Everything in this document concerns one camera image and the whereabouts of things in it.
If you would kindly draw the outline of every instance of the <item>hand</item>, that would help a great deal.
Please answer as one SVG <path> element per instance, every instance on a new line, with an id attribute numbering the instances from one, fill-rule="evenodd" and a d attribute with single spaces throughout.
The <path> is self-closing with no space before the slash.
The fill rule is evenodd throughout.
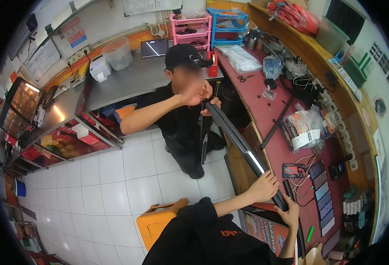
<path id="1" fill-rule="evenodd" d="M 271 171 L 260 176 L 246 191 L 252 203 L 269 201 L 278 190 L 279 182 Z"/>
<path id="2" fill-rule="evenodd" d="M 212 96 L 212 87 L 208 81 L 203 80 L 190 84 L 184 93 L 181 94 L 180 102 L 182 105 L 196 106 L 202 100 Z"/>
<path id="3" fill-rule="evenodd" d="M 218 106 L 218 108 L 221 109 L 221 101 L 217 98 L 217 97 L 214 97 L 211 101 L 210 101 L 211 104 L 216 104 Z M 203 116 L 212 116 L 211 113 L 209 113 L 209 110 L 208 109 L 204 109 L 204 110 L 201 110 L 200 111 L 200 114 L 202 114 Z"/>
<path id="4" fill-rule="evenodd" d="M 287 196 L 286 194 L 283 194 L 284 200 L 287 202 L 289 206 L 289 210 L 287 212 L 283 212 L 280 208 L 277 206 L 274 206 L 274 209 L 276 209 L 277 213 L 281 216 L 282 220 L 290 227 L 297 229 L 298 228 L 298 219 L 299 219 L 299 205 L 292 201 L 292 199 Z"/>

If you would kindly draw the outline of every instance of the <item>green marker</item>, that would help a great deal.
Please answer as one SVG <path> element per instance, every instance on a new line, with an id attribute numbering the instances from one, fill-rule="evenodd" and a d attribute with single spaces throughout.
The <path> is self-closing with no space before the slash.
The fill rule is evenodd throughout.
<path id="1" fill-rule="evenodd" d="M 307 242 L 311 240 L 311 236 L 313 232 L 314 232 L 314 227 L 311 226 L 311 228 L 309 229 L 308 238 L 306 239 Z"/>

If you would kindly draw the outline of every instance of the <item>red countertop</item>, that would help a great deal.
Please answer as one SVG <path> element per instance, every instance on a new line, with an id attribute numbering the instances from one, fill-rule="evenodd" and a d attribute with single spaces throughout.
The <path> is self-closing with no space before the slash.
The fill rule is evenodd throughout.
<path id="1" fill-rule="evenodd" d="M 248 51 L 251 55 L 257 58 L 262 64 L 263 58 L 267 56 L 267 54 L 261 50 L 256 49 L 254 51 Z M 290 98 L 290 94 L 284 90 L 281 86 L 280 81 L 277 80 L 277 89 L 274 91 L 277 93 L 276 99 L 274 101 L 270 101 L 262 96 L 262 92 L 266 89 L 264 84 L 265 77 L 262 73 L 262 69 L 259 69 L 254 72 L 249 72 L 247 74 L 238 74 L 235 72 L 233 67 L 230 65 L 229 61 L 223 56 L 223 54 L 215 49 L 218 55 L 219 65 L 222 71 L 225 71 L 239 92 L 239 95 L 242 98 L 242 101 L 245 103 L 245 108 L 250 114 L 252 122 L 256 124 L 258 128 L 261 139 L 260 142 L 264 140 L 267 136 L 268 132 L 271 130 L 274 125 L 273 119 L 278 119 L 278 116 L 282 112 L 285 103 L 288 102 Z M 252 76 L 246 79 L 245 82 L 240 82 L 237 79 L 238 76 Z M 300 102 L 298 99 L 295 99 L 291 106 L 289 107 L 287 114 L 295 112 L 295 103 Z M 271 165 L 274 174 L 277 176 L 280 182 L 280 190 L 282 193 L 285 192 L 283 186 L 283 177 L 282 177 L 282 164 L 290 164 L 295 163 L 298 159 L 310 156 L 313 154 L 311 149 L 299 150 L 297 152 L 290 151 L 289 146 L 285 140 L 285 137 L 281 131 L 281 129 L 277 129 L 271 140 L 265 147 L 269 163 Z M 331 200 L 334 209 L 335 215 L 335 225 L 330 229 L 330 231 L 324 236 L 321 237 L 321 232 L 319 229 L 319 217 L 317 212 L 317 205 L 314 198 L 314 190 L 311 190 L 305 198 L 298 197 L 298 204 L 301 206 L 299 209 L 299 217 L 302 223 L 303 236 L 305 239 L 305 247 L 306 252 L 308 252 L 317 242 L 324 244 L 343 224 L 342 216 L 342 202 L 343 202 L 343 193 L 346 188 L 349 187 L 349 179 L 347 177 L 347 173 L 341 176 L 339 179 L 333 181 L 330 180 L 328 173 L 328 166 L 333 165 L 343 159 L 342 149 L 338 140 L 335 137 L 331 137 L 327 141 L 325 141 L 325 148 L 321 151 L 319 159 L 323 160 L 325 170 L 327 171 L 327 181 L 329 184 L 329 189 L 331 193 Z M 309 158 L 303 159 L 299 163 L 306 164 Z M 298 188 L 298 194 L 303 196 L 307 190 L 312 186 L 312 182 L 309 179 L 305 181 L 305 183 Z M 308 236 L 308 232 L 311 226 L 314 226 L 314 233 L 309 242 L 306 242 L 306 238 Z"/>

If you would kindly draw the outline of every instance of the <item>stainless steel counter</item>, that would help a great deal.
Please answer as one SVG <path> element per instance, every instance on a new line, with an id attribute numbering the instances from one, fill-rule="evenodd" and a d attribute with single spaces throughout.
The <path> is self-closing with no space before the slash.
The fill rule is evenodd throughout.
<path id="1" fill-rule="evenodd" d="M 112 70 L 106 81 L 99 83 L 89 78 L 93 83 L 83 113 L 165 87 L 170 80 L 165 76 L 164 70 L 165 57 L 142 59 L 141 53 L 133 53 L 130 66 L 121 71 Z M 224 78 L 219 67 L 216 78 L 209 77 L 206 68 L 203 68 L 203 72 L 207 80 L 218 81 Z"/>
<path id="2" fill-rule="evenodd" d="M 51 133 L 59 126 L 74 119 L 79 104 L 79 98 L 85 86 L 86 82 L 83 82 L 60 94 L 53 105 L 46 110 L 43 124 L 40 128 L 33 130 L 30 136 L 22 141 L 21 146 L 27 148 L 40 140 L 44 135 Z"/>

